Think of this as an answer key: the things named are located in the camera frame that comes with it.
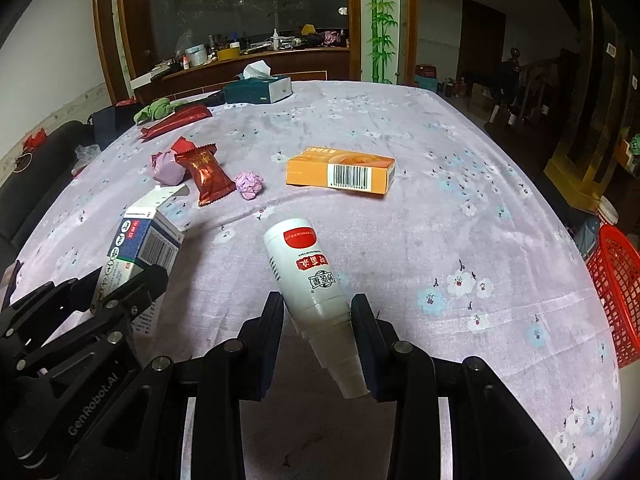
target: screw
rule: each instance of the screw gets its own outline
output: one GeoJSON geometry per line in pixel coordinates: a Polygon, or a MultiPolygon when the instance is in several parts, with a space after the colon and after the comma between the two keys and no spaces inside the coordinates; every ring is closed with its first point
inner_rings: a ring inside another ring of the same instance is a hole
{"type": "Polygon", "coordinates": [[[410,354],[414,349],[414,346],[408,341],[396,341],[393,344],[393,348],[399,354],[410,354]]]}
{"type": "Polygon", "coordinates": [[[465,359],[465,364],[471,368],[473,371],[479,372],[484,368],[484,361],[481,358],[472,355],[471,357],[467,357],[465,359]]]}
{"type": "Polygon", "coordinates": [[[169,359],[165,355],[161,355],[160,357],[156,357],[153,361],[151,361],[151,367],[156,371],[164,370],[171,364],[171,359],[169,359]]]}
{"type": "Polygon", "coordinates": [[[242,348],[244,348],[244,343],[239,339],[230,339],[229,341],[225,342],[224,348],[225,352],[239,352],[242,350],[242,348]]]}
{"type": "Polygon", "coordinates": [[[111,332],[107,337],[107,341],[112,345],[115,345],[118,341],[120,341],[120,339],[122,339],[122,332],[118,332],[117,330],[116,332],[111,332]]]}

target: floral tablecloth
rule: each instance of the floral tablecloth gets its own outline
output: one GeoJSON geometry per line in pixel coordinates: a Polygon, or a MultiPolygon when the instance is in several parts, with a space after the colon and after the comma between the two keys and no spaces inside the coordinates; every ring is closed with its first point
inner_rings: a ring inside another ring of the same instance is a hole
{"type": "MultiPolygon", "coordinates": [[[[153,153],[179,136],[215,142],[226,173],[255,171],[264,191],[198,208],[189,181],[189,196],[162,206],[186,238],[156,333],[139,341],[145,359],[201,356],[236,336],[276,290],[262,234],[303,216],[348,293],[366,293],[402,339],[433,356],[485,359],[572,474],[592,478],[620,426],[616,355],[580,254],[539,192],[431,92],[353,82],[293,89],[276,104],[213,108],[211,118],[145,144],[130,129],[42,219],[20,253],[14,298],[102,265],[125,209],[155,184],[153,153]],[[287,159],[307,146],[392,156],[396,179],[382,198],[286,186],[287,159]]],[[[344,400],[287,316],[273,386],[263,402],[241,407],[247,478],[386,478],[394,409],[344,400]]],[[[451,478],[443,420],[442,477],[451,478]]]]}

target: door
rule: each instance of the door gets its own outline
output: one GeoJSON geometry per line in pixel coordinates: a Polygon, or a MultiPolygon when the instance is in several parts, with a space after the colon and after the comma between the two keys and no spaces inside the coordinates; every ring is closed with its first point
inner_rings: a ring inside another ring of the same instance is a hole
{"type": "Polygon", "coordinates": [[[502,61],[506,15],[473,0],[462,0],[456,78],[464,72],[490,76],[502,61]]]}

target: green tissue box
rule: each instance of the green tissue box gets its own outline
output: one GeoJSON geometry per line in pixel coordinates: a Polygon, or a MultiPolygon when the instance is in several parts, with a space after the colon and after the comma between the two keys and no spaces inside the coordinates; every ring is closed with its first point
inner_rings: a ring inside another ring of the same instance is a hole
{"type": "Polygon", "coordinates": [[[227,103],[269,104],[289,97],[291,94],[291,78],[288,76],[274,79],[250,77],[233,81],[225,86],[227,103]]]}

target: red basket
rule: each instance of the red basket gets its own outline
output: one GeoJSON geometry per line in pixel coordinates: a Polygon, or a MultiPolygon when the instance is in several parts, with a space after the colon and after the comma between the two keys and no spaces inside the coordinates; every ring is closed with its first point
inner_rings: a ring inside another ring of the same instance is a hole
{"type": "Polygon", "coordinates": [[[612,225],[603,225],[598,238],[587,268],[607,314],[622,368],[640,358],[640,256],[612,225]]]}

